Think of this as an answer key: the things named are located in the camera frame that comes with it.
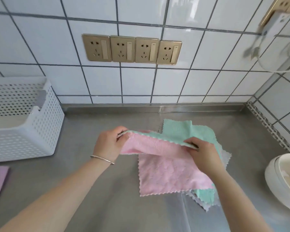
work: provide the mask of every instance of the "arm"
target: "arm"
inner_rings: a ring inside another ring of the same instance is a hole
[[[117,140],[117,135],[125,130],[127,128],[120,126],[102,132],[96,142],[94,155],[114,162],[128,139],[127,135],[123,135]],[[96,179],[109,165],[104,160],[91,159],[12,218],[0,232],[63,232]]]
[[[219,199],[232,232],[272,232],[236,181],[225,170],[214,144],[198,138],[185,142],[198,146],[188,148],[195,164],[215,184]]]

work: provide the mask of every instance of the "white cable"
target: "white cable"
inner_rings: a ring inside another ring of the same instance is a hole
[[[257,55],[256,55],[256,57],[257,57],[257,61],[258,61],[259,65],[261,66],[261,68],[263,68],[265,71],[273,72],[273,73],[286,73],[286,72],[290,72],[290,70],[287,70],[287,71],[271,71],[271,70],[266,69],[263,66],[263,64],[261,63],[260,55],[259,54],[260,54],[261,45],[262,45],[262,43],[263,43],[263,41],[264,41],[265,38],[266,38],[266,36],[264,35],[262,37],[262,39],[261,39],[261,42],[260,42],[259,46],[257,47]],[[290,42],[289,42],[288,45],[289,46],[288,46],[288,50],[287,50],[287,55],[288,55],[288,59],[290,59],[290,54],[289,54]]]

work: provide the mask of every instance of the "hand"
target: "hand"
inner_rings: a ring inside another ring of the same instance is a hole
[[[120,150],[129,138],[128,134],[124,134],[117,140],[117,136],[126,130],[128,129],[123,126],[118,126],[113,130],[101,132],[93,149],[93,154],[115,162]]]
[[[212,178],[226,171],[214,144],[195,137],[184,142],[198,146],[198,150],[187,148],[187,151],[201,172]]]

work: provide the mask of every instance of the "stack of cloths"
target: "stack of cloths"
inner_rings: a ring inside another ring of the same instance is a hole
[[[222,157],[221,145],[207,126],[192,121],[165,119],[162,134],[153,131],[126,131],[130,138],[121,154],[139,154],[140,195],[184,192],[213,205],[216,189],[207,175],[194,164],[183,141],[190,137],[213,143]]]

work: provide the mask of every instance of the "white bowl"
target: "white bowl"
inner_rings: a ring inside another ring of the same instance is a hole
[[[271,160],[265,170],[265,179],[276,198],[290,209],[290,154]]]

